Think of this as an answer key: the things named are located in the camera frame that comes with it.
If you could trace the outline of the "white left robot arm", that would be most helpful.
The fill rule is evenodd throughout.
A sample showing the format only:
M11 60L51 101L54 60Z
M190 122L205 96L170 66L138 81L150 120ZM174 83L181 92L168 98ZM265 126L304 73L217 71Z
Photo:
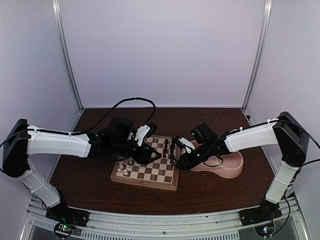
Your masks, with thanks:
M157 153L148 143L157 129L153 122L138 129L126 117L113 117L109 125L97 132L66 132L43 129L19 119L2 144L2 171L18 179L30 192L37 196L61 222L72 218L72 211L63 193L52 186L44 177L41 160L54 165L57 156L74 156L83 159L109 159L113 155L133 158L140 164L155 160Z

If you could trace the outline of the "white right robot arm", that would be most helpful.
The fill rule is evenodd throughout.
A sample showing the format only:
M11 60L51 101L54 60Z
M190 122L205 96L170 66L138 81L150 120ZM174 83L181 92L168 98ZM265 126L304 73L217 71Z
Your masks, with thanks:
M183 137L178 139L177 145L186 150L176 160L175 165L179 169L190 170L210 157L222 158L246 149L260 147L266 151L278 147L281 154L279 167L274 170L275 177L265 194L266 202L256 210L256 216L261 221L268 220L276 212L274 204L285 196L306 162L311 139L310 134L287 111L265 122L225 131L220 135L204 122L190 133L198 146Z

